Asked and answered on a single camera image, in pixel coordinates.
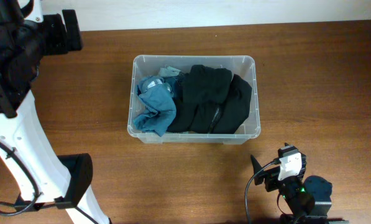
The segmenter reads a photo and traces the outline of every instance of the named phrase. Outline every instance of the plastic bin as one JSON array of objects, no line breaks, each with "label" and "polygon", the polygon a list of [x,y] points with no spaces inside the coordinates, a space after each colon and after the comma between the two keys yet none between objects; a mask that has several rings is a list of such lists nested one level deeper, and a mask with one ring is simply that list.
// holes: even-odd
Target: plastic bin
[{"label": "plastic bin", "polygon": [[[137,84],[147,76],[156,75],[161,67],[169,65],[183,72],[190,72],[192,65],[205,65],[212,68],[226,68],[233,74],[240,75],[253,88],[250,102],[250,114],[235,134],[175,134],[166,133],[159,137],[155,133],[143,133],[133,125],[133,119],[141,114],[145,107],[137,97]],[[243,144],[256,138],[261,132],[259,99],[257,96],[257,81],[255,63],[250,56],[163,56],[139,55],[133,62],[131,81],[130,110],[127,123],[129,134],[139,138],[144,143],[163,142],[213,142],[223,144]]]}]

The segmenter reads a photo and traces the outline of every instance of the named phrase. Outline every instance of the wooden table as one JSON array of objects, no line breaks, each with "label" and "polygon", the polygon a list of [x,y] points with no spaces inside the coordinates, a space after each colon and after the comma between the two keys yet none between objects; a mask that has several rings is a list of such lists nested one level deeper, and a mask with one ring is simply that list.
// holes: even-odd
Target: wooden table
[{"label": "wooden table", "polygon": [[[93,158],[94,193],[113,223],[242,223],[250,154],[266,163],[284,142],[307,155],[307,176],[333,183],[330,217],[371,223],[371,21],[84,32],[83,40],[81,52],[45,57],[32,91],[55,152]],[[130,137],[140,54],[252,56],[261,135],[240,146]],[[18,193],[0,161],[0,200]],[[252,217],[278,218],[276,197],[252,185]],[[53,208],[0,223],[71,220]]]}]

